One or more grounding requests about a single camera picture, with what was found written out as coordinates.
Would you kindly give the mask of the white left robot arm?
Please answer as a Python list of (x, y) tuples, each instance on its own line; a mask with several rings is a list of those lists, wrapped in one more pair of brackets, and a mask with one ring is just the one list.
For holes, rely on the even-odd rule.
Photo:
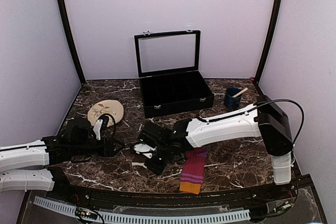
[(69, 201), (74, 197), (74, 189), (69, 185), (67, 176), (58, 167), (46, 166), (71, 161), (75, 156), (113, 157), (124, 147), (123, 142), (114, 138), (103, 141), (91, 138), (71, 143), (56, 136), (1, 147), (1, 192), (54, 191), (61, 200)]

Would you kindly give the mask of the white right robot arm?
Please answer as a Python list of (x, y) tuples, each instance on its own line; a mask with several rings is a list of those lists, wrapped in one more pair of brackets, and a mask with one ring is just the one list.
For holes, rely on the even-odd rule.
[(287, 114), (266, 95), (237, 111), (177, 121), (172, 129), (148, 122), (133, 150), (145, 156), (148, 170), (160, 175), (176, 155), (242, 137), (262, 137), (275, 182), (268, 187), (268, 195), (280, 199), (291, 181), (293, 140)]

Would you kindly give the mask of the brown and white sock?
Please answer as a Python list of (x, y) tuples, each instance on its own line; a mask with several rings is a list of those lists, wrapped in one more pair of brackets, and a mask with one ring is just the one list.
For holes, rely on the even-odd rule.
[(145, 166), (146, 159), (147, 158), (144, 155), (135, 154), (133, 159), (132, 159), (131, 164), (132, 164), (133, 167), (140, 166), (140, 167), (146, 168), (146, 166)]

